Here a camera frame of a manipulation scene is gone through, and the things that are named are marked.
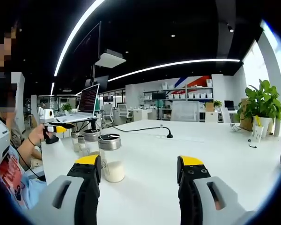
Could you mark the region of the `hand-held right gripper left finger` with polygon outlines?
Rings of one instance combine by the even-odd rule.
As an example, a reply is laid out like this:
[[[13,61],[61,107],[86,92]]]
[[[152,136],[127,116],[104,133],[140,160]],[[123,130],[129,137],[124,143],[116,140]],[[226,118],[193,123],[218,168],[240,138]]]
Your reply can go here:
[[[95,225],[100,181],[100,155],[82,157],[44,189],[25,216],[34,225]]]

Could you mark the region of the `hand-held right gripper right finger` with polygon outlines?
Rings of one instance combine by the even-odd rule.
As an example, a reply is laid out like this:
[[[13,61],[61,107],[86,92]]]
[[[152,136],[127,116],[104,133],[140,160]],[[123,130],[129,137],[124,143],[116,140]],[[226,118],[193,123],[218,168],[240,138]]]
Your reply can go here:
[[[194,157],[178,156],[177,183],[182,225],[245,225],[255,214],[246,211],[237,193]]]

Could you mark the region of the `person's left hand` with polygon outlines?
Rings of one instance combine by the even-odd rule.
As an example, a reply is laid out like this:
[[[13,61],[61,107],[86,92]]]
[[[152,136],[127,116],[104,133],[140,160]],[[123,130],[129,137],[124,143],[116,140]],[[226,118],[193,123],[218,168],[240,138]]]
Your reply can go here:
[[[44,125],[40,124],[36,128],[34,128],[28,136],[28,140],[34,144],[39,144],[44,139]]]

